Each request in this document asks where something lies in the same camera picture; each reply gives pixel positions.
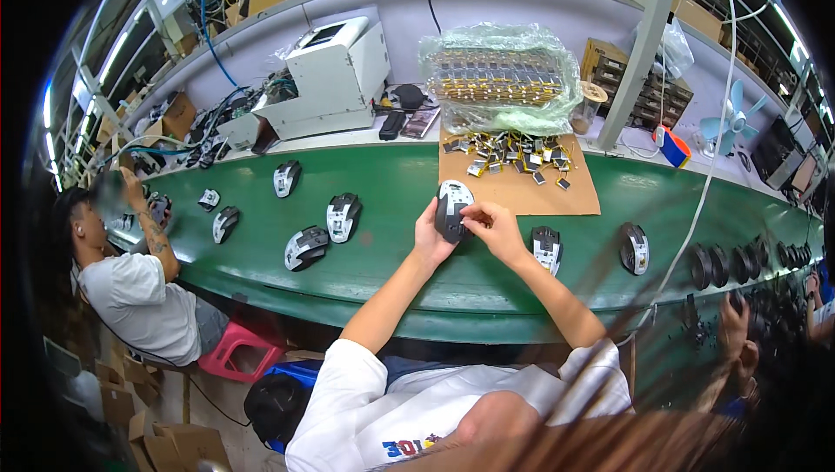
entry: fan blade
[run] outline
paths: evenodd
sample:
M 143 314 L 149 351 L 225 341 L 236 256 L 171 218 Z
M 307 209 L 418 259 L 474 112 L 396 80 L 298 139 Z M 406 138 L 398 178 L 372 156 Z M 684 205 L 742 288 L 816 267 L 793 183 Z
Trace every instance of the fan blade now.
M 740 133 L 742 133 L 742 136 L 744 136 L 746 139 L 750 140 L 756 137 L 759 131 L 755 130 L 750 125 L 745 124 L 745 127 L 742 128 L 742 131 Z
M 725 156 L 733 149 L 733 142 L 736 139 L 736 133 L 733 131 L 726 131 L 722 134 L 722 143 L 719 144 L 719 154 Z
M 756 112 L 757 112 L 757 111 L 758 111 L 758 110 L 759 110 L 762 106 L 766 105 L 766 102 L 767 102 L 767 101 L 768 101 L 768 95 L 763 95 L 763 96 L 762 96 L 762 98 L 761 98 L 761 99 L 759 99 L 759 100 L 757 101 L 757 103 L 756 103 L 756 104 L 754 104 L 754 105 L 751 107 L 751 109 L 750 109 L 750 110 L 748 110 L 748 111 L 746 111 L 746 112 L 745 112 L 745 117 L 746 117 L 746 118 L 748 118 L 748 117 L 750 117 L 751 115 L 755 114 L 755 113 L 756 113 Z
M 701 135 L 706 139 L 715 139 L 719 135 L 719 124 L 721 119 L 719 117 L 708 117 L 699 122 L 701 128 Z
M 742 81 L 738 80 L 731 86 L 731 104 L 733 104 L 733 112 L 739 113 L 742 111 Z

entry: pink stool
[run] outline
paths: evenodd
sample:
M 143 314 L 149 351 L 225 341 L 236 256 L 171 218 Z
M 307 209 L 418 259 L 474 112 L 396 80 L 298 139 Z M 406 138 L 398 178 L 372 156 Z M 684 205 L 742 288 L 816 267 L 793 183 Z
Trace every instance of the pink stool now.
M 261 363 L 258 364 L 256 370 L 252 373 L 245 373 L 232 362 L 231 356 L 235 349 L 239 346 L 248 346 L 253 348 L 262 348 L 266 350 Z M 235 323 L 235 320 L 230 320 L 226 325 L 226 330 L 223 333 L 223 338 L 209 354 L 204 354 L 197 360 L 197 364 L 203 371 L 221 376 L 223 378 L 234 379 L 236 381 L 255 383 L 258 378 L 266 373 L 266 369 L 272 367 L 281 358 L 281 355 L 287 351 L 284 341 L 280 340 L 265 340 L 258 336 L 255 332 L 250 331 L 246 327 Z

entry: bubble wrap bag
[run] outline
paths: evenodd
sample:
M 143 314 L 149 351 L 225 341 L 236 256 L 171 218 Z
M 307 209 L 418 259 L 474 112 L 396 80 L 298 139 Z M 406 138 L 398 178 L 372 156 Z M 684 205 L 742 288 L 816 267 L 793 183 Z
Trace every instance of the bubble wrap bag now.
M 444 30 L 421 39 L 419 61 L 451 133 L 573 132 L 568 117 L 583 100 L 579 65 L 548 28 L 481 23 Z

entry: wall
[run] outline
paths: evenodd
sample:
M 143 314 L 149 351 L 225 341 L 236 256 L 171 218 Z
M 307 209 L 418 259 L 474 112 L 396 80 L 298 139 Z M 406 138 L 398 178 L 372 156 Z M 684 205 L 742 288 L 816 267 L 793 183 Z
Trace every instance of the wall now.
M 334 13 L 376 7 L 386 35 L 394 83 L 421 82 L 418 74 L 418 41 L 437 35 L 427 0 L 301 0 L 296 6 L 265 17 L 217 46 L 216 51 L 240 85 L 259 83 L 279 67 L 271 59 L 275 50 L 292 45 L 310 28 L 309 21 Z M 499 24 L 538 23 L 551 28 L 565 47 L 582 59 L 586 39 L 626 41 L 639 23 L 642 10 L 616 0 L 433 0 L 441 28 L 480 22 Z M 718 116 L 725 91 L 728 60 L 719 51 L 692 35 L 687 36 L 695 64 L 684 80 L 695 92 L 682 118 L 683 125 L 697 125 L 704 117 Z M 744 65 L 736 67 L 734 79 L 742 79 L 745 105 L 750 107 L 763 91 Z M 211 54 L 204 53 L 154 91 L 135 120 L 172 90 L 185 90 L 197 108 L 209 108 L 221 100 L 231 85 Z M 750 124 L 762 129 L 781 112 L 769 99 Z

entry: green workbench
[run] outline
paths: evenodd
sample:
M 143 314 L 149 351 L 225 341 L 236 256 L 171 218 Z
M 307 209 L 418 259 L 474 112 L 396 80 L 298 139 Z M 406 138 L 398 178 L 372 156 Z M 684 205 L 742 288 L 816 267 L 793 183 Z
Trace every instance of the green workbench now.
M 296 159 L 301 181 L 289 197 L 272 187 L 278 164 Z M 546 225 L 560 232 L 564 255 L 558 277 L 577 296 L 612 321 L 642 289 L 655 289 L 684 240 L 705 177 L 658 164 L 587 155 L 600 199 L 600 216 L 519 216 L 523 234 Z M 461 180 L 466 183 L 466 175 Z M 413 224 L 438 187 L 435 143 L 385 144 L 298 151 L 222 162 L 149 181 L 152 191 L 174 201 L 170 238 L 183 262 L 180 278 L 199 288 L 259 308 L 335 326 L 395 271 L 412 248 Z M 533 183 L 519 177 L 519 183 Z M 207 213 L 197 204 L 203 191 L 220 193 Z M 287 271 L 282 260 L 290 237 L 312 225 L 325 227 L 333 195 L 359 195 L 363 210 L 354 237 L 331 244 L 308 269 Z M 240 224 L 225 243 L 214 244 L 217 211 L 237 206 Z M 625 221 L 649 237 L 649 271 L 635 277 L 621 268 L 616 233 Z M 727 251 L 767 232 L 776 243 L 802 244 L 809 232 L 812 255 L 820 255 L 822 226 L 770 196 L 714 179 L 693 241 Z M 140 231 L 127 236 L 139 237 Z M 683 260 L 660 302 L 693 292 Z M 441 341 L 531 343 L 558 340 L 536 297 L 481 241 L 459 246 L 412 303 L 396 335 Z

